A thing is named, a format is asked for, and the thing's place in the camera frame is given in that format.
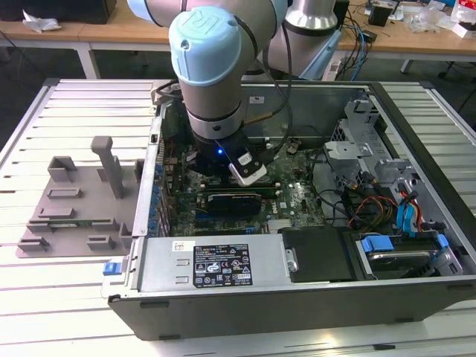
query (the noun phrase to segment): robotic arm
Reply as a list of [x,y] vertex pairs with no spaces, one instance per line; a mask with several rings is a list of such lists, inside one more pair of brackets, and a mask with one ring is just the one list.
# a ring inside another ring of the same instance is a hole
[[[223,176],[229,169],[242,186],[266,174],[269,160],[258,156],[242,132],[247,102],[241,78],[264,48],[271,56],[263,59],[271,67],[287,71],[285,63],[274,60],[286,58],[279,55],[281,48],[286,49],[280,29],[286,14],[290,16],[286,27],[295,38],[294,50],[303,51],[305,60],[315,54],[316,42],[320,57],[322,48],[329,48],[332,55],[332,46],[323,47],[322,43],[329,33],[340,35],[332,12],[335,0],[314,0],[320,5],[313,10],[317,13],[323,13],[322,3],[332,3],[330,16],[324,20],[323,16],[308,16],[310,2],[295,0],[288,11],[288,0],[129,0],[137,16],[169,28],[172,64],[198,148],[194,159],[202,163],[199,166],[209,167],[204,174]],[[325,30],[330,32],[322,32],[323,23],[329,25]],[[293,72],[300,75],[302,67],[297,62]]]

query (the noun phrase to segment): light blue joint cap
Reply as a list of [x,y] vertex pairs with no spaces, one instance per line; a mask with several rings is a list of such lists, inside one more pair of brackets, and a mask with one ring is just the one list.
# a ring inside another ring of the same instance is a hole
[[127,4],[137,17],[154,23],[146,6],[147,0],[127,0]]
[[288,0],[271,0],[276,13],[276,30],[281,26],[288,13]]
[[191,86],[211,86],[225,78],[241,54],[236,19],[215,6],[180,13],[169,29],[172,65],[177,77]]

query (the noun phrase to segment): sticker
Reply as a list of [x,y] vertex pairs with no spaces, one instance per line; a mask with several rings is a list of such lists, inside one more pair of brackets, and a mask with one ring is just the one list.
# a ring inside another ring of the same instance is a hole
[[250,104],[264,104],[264,97],[250,97]]
[[196,288],[253,285],[248,244],[194,246],[193,267]]
[[172,242],[172,251],[193,251],[193,247],[195,246],[194,240],[174,240]]

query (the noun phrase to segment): blue cable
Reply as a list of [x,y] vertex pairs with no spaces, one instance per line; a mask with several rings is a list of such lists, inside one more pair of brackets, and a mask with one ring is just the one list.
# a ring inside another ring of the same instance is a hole
[[352,25],[345,25],[347,28],[353,28],[354,30],[358,31],[358,34],[360,36],[360,52],[358,54],[358,62],[357,62],[357,67],[356,70],[354,71],[354,74],[352,75],[352,78],[350,79],[352,82],[356,80],[358,73],[361,70],[362,65],[364,64],[364,58],[365,58],[365,39],[364,39],[364,34],[362,33],[361,28],[358,28],[356,26]]

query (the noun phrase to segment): motherboard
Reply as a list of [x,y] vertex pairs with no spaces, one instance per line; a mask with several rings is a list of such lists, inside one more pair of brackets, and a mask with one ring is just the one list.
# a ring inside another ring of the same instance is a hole
[[165,146],[162,157],[171,237],[274,234],[285,227],[323,225],[309,183],[310,155],[288,143],[268,174],[250,187],[233,177],[207,177],[187,168],[192,146]]

